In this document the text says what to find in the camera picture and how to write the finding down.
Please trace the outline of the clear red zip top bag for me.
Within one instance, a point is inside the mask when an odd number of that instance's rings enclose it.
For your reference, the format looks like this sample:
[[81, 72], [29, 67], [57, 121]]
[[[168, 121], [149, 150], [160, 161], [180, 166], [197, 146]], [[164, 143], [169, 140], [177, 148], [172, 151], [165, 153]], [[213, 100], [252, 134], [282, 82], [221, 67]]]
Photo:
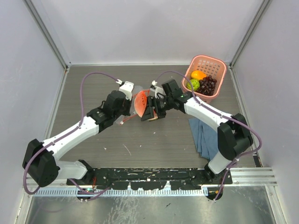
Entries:
[[143, 87], [141, 86], [138, 86], [136, 85], [134, 88], [133, 88], [133, 91], [132, 91], [132, 103], [131, 103], [131, 107], [130, 107], [130, 112], [128, 116], [126, 115], [121, 115], [117, 120], [116, 120], [116, 124], [118, 125], [123, 125], [126, 121], [128, 121], [129, 119], [131, 118], [134, 118], [137, 116], [137, 113], [135, 111], [135, 106], [134, 106], [134, 103], [135, 103], [135, 98], [137, 96], [137, 94], [139, 92], [143, 92], [145, 93], [146, 96], [148, 96], [150, 90], [149, 89], [144, 89]]

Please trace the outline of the green custard apple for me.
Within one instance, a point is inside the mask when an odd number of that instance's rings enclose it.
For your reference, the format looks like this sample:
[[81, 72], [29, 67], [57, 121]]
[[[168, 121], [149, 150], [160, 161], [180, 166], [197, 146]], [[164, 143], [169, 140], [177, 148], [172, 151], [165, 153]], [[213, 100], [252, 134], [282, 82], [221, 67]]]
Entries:
[[187, 89], [191, 90], [193, 89], [196, 91], [200, 87], [199, 80], [197, 79], [191, 79], [190, 82], [186, 84]]

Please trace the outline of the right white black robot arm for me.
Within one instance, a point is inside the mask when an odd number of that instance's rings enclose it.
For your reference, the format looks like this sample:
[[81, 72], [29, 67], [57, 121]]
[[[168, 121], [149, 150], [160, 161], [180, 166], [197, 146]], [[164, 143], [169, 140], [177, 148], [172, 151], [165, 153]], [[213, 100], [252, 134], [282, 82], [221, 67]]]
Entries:
[[174, 79], [163, 83], [162, 87], [153, 81], [150, 90], [153, 96], [140, 91], [135, 97], [134, 108], [141, 121], [165, 118], [168, 110], [175, 109], [203, 121], [217, 132], [218, 152], [204, 168], [207, 182], [217, 183], [223, 170], [253, 144], [243, 115], [231, 115], [209, 107], [190, 91], [183, 92]]

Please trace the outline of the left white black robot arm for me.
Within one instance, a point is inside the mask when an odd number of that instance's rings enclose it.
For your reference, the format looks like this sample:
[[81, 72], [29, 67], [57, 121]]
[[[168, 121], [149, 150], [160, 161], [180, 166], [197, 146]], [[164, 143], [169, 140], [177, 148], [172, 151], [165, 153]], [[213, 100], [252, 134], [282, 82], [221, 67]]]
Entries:
[[61, 158], [79, 143], [110, 127], [120, 116], [128, 116], [131, 102], [132, 94], [128, 91], [112, 91], [101, 106], [90, 110], [69, 129], [44, 141], [30, 141], [22, 164], [26, 174], [39, 187], [46, 187], [56, 179], [76, 179], [83, 185], [92, 183], [94, 169], [87, 162], [66, 162]]

